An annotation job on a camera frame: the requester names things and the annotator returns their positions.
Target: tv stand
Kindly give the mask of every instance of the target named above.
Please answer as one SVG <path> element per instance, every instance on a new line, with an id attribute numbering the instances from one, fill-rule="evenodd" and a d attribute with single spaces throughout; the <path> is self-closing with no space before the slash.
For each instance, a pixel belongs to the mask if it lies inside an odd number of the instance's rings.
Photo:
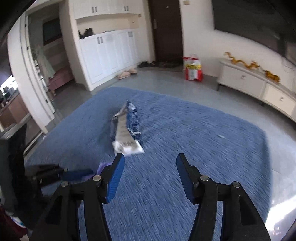
<path id="1" fill-rule="evenodd" d="M 262 72 L 247 69 L 241 64 L 232 64 L 220 59 L 221 72 L 217 79 L 217 91 L 221 85 L 246 93 L 277 109 L 296 122 L 296 94 L 282 84 L 267 79 Z"/>

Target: gray floor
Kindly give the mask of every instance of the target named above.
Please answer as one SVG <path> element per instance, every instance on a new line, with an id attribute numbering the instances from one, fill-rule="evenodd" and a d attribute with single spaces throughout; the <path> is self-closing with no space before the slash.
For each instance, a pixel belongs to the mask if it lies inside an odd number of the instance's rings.
<path id="1" fill-rule="evenodd" d="M 283 114 L 248 95 L 221 87 L 216 91 L 215 78 L 205 76 L 203 82 L 186 81 L 179 72 L 140 70 L 137 75 L 117 81 L 113 79 L 91 93 L 69 82 L 57 91 L 54 106 L 61 121 L 83 102 L 111 86 L 153 91 L 222 110 L 245 119 L 266 132 L 273 175 L 272 206 L 266 227 L 272 241 L 281 240 L 296 217 L 296 124 Z"/>

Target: metal screw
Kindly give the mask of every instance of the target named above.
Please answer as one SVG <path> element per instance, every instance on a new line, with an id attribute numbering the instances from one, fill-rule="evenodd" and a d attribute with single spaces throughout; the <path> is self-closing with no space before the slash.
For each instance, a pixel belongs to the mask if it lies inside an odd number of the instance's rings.
<path id="1" fill-rule="evenodd" d="M 62 186 L 62 187 L 66 187 L 66 186 L 68 186 L 68 185 L 69 185 L 69 183 L 68 183 L 67 181 L 64 181 L 64 182 L 61 183 L 61 186 Z"/>
<path id="2" fill-rule="evenodd" d="M 101 180 L 101 176 L 100 175 L 95 175 L 95 176 L 93 176 L 93 180 L 94 181 L 100 181 Z"/>
<path id="3" fill-rule="evenodd" d="M 202 181 L 208 181 L 208 180 L 209 180 L 209 177 L 206 176 L 206 175 L 202 175 L 202 176 L 200 176 L 200 179 L 201 179 Z"/>
<path id="4" fill-rule="evenodd" d="M 240 183 L 238 183 L 238 182 L 233 182 L 232 185 L 233 185 L 235 188 L 239 188 L 239 187 L 240 187 Z"/>

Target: red bag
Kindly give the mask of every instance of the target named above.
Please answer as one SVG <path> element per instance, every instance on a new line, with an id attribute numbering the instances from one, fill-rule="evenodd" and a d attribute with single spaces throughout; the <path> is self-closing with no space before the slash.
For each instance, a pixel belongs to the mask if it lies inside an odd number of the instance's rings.
<path id="1" fill-rule="evenodd" d="M 200 60 L 196 57 L 184 57 L 184 72 L 186 80 L 198 80 L 202 81 L 202 65 Z"/>

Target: slipper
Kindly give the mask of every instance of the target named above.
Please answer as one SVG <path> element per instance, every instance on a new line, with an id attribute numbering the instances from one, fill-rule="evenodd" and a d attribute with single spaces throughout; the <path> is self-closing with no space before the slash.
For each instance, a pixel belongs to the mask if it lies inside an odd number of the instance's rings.
<path id="1" fill-rule="evenodd" d="M 122 80 L 122 79 L 124 79 L 126 77 L 130 77 L 130 76 L 131 76 L 131 73 L 129 73 L 129 72 L 122 72 L 119 76 L 117 76 L 117 78 L 119 80 Z"/>
<path id="2" fill-rule="evenodd" d="M 137 74 L 138 73 L 138 71 L 136 71 L 134 68 L 131 68 L 128 72 L 131 73 L 131 74 Z"/>

